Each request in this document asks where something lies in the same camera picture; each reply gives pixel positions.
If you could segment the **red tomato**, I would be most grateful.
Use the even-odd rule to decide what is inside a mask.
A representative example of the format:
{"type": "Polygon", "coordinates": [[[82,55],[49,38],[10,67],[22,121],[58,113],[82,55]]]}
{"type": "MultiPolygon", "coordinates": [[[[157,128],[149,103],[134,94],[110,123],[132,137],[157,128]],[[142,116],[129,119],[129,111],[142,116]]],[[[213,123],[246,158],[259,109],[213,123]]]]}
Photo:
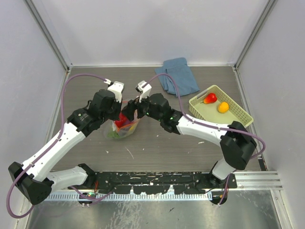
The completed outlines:
{"type": "Polygon", "coordinates": [[[203,103],[204,104],[212,104],[217,101],[217,96],[215,93],[209,93],[204,99],[203,103]]]}

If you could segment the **dark brown food item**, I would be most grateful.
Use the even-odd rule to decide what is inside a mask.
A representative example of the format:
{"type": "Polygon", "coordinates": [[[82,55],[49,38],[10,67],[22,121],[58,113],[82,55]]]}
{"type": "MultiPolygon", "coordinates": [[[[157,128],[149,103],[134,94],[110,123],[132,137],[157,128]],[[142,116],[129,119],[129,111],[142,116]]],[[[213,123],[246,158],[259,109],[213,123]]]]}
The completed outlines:
{"type": "Polygon", "coordinates": [[[133,126],[133,122],[130,122],[128,124],[125,124],[124,126],[122,126],[122,128],[130,128],[131,126],[133,126]]]}

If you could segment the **pale green plastic basket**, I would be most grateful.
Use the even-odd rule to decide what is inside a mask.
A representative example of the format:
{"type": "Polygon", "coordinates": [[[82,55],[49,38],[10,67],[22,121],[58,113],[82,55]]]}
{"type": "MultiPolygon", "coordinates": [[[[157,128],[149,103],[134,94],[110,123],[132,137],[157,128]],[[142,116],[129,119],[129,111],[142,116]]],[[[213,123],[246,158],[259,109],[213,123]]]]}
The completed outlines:
{"type": "Polygon", "coordinates": [[[212,123],[231,124],[240,122],[248,127],[254,119],[220,87],[212,85],[189,100],[190,113],[198,118],[212,123]],[[216,101],[205,104],[203,101],[210,94],[215,94],[216,101]]]}

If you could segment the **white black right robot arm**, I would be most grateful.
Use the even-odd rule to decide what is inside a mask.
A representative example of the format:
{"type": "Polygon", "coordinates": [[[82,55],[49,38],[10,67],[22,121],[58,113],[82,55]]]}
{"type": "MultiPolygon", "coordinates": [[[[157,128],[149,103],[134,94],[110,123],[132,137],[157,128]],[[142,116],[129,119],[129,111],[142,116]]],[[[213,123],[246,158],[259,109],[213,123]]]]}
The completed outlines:
{"type": "Polygon", "coordinates": [[[122,113],[130,121],[134,119],[134,113],[138,118],[150,117],[159,121],[169,133],[194,136],[219,146],[223,158],[215,163],[209,173],[209,182],[215,188],[221,187],[230,173],[244,170],[257,147],[240,122],[223,125],[199,120],[171,108],[162,94],[130,100],[122,113]]]}

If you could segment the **red apple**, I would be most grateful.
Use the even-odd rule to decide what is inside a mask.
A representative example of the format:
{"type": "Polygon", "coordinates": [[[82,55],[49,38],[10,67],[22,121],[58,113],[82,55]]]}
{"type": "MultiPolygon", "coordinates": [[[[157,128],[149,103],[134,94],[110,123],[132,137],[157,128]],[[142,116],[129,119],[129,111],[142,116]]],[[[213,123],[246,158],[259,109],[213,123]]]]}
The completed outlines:
{"type": "Polygon", "coordinates": [[[127,117],[123,113],[120,113],[119,119],[114,121],[114,123],[118,128],[121,128],[122,126],[124,126],[127,120],[128,120],[127,117]]]}

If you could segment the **yellow fruit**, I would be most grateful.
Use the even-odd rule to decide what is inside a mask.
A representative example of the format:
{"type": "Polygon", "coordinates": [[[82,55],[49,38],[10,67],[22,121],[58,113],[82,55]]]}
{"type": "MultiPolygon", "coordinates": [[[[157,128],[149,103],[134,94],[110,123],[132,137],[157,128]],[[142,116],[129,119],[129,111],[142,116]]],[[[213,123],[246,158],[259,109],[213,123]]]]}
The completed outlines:
{"type": "Polygon", "coordinates": [[[230,107],[229,107],[229,104],[227,102],[222,102],[217,107],[218,112],[220,112],[222,114],[224,114],[227,111],[229,111],[229,109],[230,109],[230,107]]]}

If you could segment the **clear zip bag orange zipper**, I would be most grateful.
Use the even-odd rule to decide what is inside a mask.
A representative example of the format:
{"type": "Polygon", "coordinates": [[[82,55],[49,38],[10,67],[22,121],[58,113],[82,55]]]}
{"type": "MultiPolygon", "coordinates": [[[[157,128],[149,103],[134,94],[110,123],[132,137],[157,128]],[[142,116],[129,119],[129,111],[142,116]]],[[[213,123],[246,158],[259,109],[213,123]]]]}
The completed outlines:
{"type": "Polygon", "coordinates": [[[135,128],[134,128],[133,131],[129,131],[129,128],[122,128],[122,127],[121,127],[121,128],[118,128],[118,127],[115,125],[114,121],[109,121],[108,127],[105,128],[105,130],[104,130],[104,135],[105,135],[105,137],[108,138],[106,135],[107,135],[107,132],[108,132],[110,129],[115,130],[115,131],[121,136],[121,139],[130,136],[131,134],[134,133],[134,131],[136,130],[137,125],[138,125],[138,123],[139,123],[139,121],[140,121],[140,119],[138,119],[137,116],[138,116],[138,114],[137,114],[137,110],[136,110],[136,111],[134,112],[134,120],[132,121],[132,122],[134,123],[133,125],[135,126],[135,128]]]}

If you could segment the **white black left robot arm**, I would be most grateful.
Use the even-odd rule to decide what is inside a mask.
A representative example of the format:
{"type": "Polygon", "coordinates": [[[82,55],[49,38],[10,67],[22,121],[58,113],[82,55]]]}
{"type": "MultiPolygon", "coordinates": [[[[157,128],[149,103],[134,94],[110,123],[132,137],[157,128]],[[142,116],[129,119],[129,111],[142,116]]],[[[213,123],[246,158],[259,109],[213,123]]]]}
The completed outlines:
{"type": "Polygon", "coordinates": [[[96,173],[86,164],[59,172],[51,169],[75,145],[90,135],[107,120],[118,119],[122,93],[115,89],[101,89],[84,108],[75,110],[58,132],[39,152],[22,164],[13,162],[9,174],[17,189],[32,205],[38,205],[56,190],[70,186],[90,189],[95,185],[96,173]]]}

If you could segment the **green leafy vegetable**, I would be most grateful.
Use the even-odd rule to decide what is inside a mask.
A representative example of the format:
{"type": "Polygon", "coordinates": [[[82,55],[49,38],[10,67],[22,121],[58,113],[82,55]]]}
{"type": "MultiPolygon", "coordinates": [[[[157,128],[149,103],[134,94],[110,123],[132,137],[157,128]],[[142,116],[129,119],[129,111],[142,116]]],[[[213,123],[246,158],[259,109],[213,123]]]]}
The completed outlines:
{"type": "Polygon", "coordinates": [[[121,136],[115,131],[110,129],[106,135],[109,139],[121,139],[121,136]]]}

